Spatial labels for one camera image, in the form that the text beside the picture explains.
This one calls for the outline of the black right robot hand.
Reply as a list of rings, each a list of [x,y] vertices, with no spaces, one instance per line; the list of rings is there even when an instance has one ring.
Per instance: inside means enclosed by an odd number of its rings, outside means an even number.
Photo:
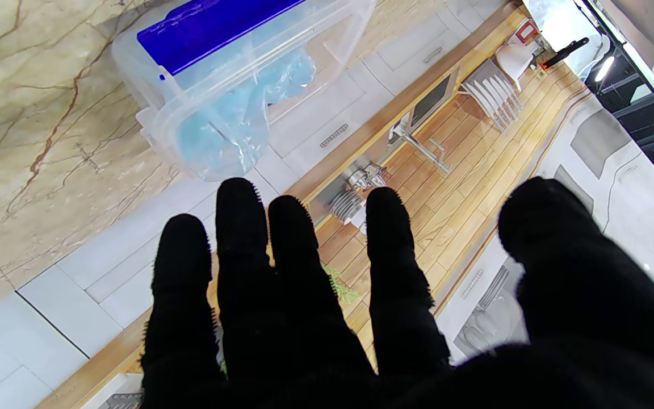
[[[529,342],[457,366],[398,193],[374,189],[366,215],[377,370],[301,202],[264,207],[231,178],[216,193],[218,319],[202,221],[175,215],[161,233],[141,407],[654,408],[654,282],[563,184],[531,178],[499,212],[501,244],[525,269],[515,295]]]

